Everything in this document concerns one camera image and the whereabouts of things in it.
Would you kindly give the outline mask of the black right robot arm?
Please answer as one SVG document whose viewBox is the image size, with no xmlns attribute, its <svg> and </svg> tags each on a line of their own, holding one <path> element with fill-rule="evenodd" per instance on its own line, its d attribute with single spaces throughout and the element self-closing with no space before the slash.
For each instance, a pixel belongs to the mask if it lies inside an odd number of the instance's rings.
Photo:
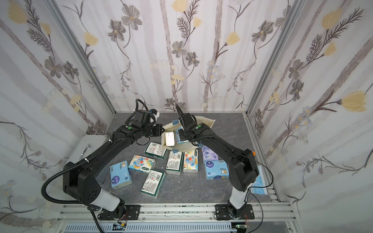
<svg viewBox="0 0 373 233">
<path fill-rule="evenodd" d="M 229 181 L 233 186 L 232 194 L 227 203 L 228 213 L 232 219 L 239 219 L 247 206 L 248 196 L 253 194 L 250 189 L 259 176 L 257 165 L 268 169 L 264 164 L 255 160 L 254 152 L 241 150 L 221 137 L 205 123 L 198 123 L 194 115 L 184 113 L 178 104 L 175 105 L 179 121 L 184 130 L 184 137 L 192 145 L 204 145 L 212 149 L 228 165 Z"/>
</svg>

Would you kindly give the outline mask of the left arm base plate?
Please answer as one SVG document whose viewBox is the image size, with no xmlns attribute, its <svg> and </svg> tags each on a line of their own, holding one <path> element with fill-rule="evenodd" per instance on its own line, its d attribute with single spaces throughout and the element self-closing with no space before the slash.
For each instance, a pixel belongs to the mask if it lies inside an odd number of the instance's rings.
<svg viewBox="0 0 373 233">
<path fill-rule="evenodd" d="M 119 205 L 114 211 L 103 209 L 98 214 L 99 220 L 138 220 L 140 214 L 140 205 Z"/>
</svg>

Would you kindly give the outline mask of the cream canvas tote bag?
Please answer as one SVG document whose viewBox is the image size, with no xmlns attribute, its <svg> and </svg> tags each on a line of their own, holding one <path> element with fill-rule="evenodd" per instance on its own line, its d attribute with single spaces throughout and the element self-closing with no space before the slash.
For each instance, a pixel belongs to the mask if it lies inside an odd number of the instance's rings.
<svg viewBox="0 0 373 233">
<path fill-rule="evenodd" d="M 173 120 L 171 123 L 166 124 L 163 126 L 165 132 L 161 135 L 161 145 L 168 149 L 168 150 L 177 150 L 179 152 L 188 152 L 190 150 L 194 150 L 198 148 L 197 142 L 195 142 L 196 146 L 194 146 L 191 142 L 188 141 L 188 137 L 185 135 L 184 128 L 180 123 L 179 119 Z M 173 132 L 174 133 L 174 146 L 167 146 L 166 145 L 166 133 Z"/>
</svg>

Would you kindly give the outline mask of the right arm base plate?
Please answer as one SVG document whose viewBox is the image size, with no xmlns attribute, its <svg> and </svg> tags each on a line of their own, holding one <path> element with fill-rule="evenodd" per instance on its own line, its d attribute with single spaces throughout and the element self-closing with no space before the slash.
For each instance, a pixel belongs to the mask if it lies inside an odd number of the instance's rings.
<svg viewBox="0 0 373 233">
<path fill-rule="evenodd" d="M 253 220 L 254 211 L 250 204 L 244 205 L 241 209 L 235 209 L 232 205 L 217 204 L 215 205 L 215 220 Z"/>
</svg>

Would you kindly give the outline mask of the light blue purple-logo tissue pack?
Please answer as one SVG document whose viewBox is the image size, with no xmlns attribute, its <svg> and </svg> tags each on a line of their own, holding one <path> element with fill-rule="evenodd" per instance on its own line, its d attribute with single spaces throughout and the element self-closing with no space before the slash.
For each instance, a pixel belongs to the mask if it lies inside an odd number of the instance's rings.
<svg viewBox="0 0 373 233">
<path fill-rule="evenodd" d="M 229 178 L 229 170 L 224 160 L 206 161 L 205 171 L 207 180 L 220 180 Z"/>
</svg>

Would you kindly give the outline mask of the light blue tissue pack front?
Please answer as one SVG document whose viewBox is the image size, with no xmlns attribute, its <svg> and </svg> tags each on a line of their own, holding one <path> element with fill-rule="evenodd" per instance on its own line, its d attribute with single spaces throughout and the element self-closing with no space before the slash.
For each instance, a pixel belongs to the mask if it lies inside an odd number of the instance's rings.
<svg viewBox="0 0 373 233">
<path fill-rule="evenodd" d="M 177 144 L 183 144 L 189 142 L 183 127 L 179 127 L 176 131 L 176 141 Z"/>
</svg>

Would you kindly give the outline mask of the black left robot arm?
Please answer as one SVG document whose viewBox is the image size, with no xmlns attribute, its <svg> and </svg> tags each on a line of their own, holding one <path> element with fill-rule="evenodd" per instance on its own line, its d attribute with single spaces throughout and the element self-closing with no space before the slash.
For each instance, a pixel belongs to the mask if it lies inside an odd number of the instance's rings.
<svg viewBox="0 0 373 233">
<path fill-rule="evenodd" d="M 128 210 L 125 201 L 102 189 L 97 176 L 121 151 L 139 139 L 158 137 L 165 131 L 162 124 L 156 122 L 159 112 L 148 109 L 140 99 L 136 99 L 136 108 L 130 117 L 108 140 L 93 153 L 78 162 L 68 162 L 62 171 L 48 178 L 41 187 L 41 195 L 56 204 L 83 204 L 91 214 L 101 210 L 105 219 L 119 220 Z M 63 192 L 73 199 L 59 200 L 47 193 L 48 185 L 58 177 L 63 178 Z"/>
</svg>

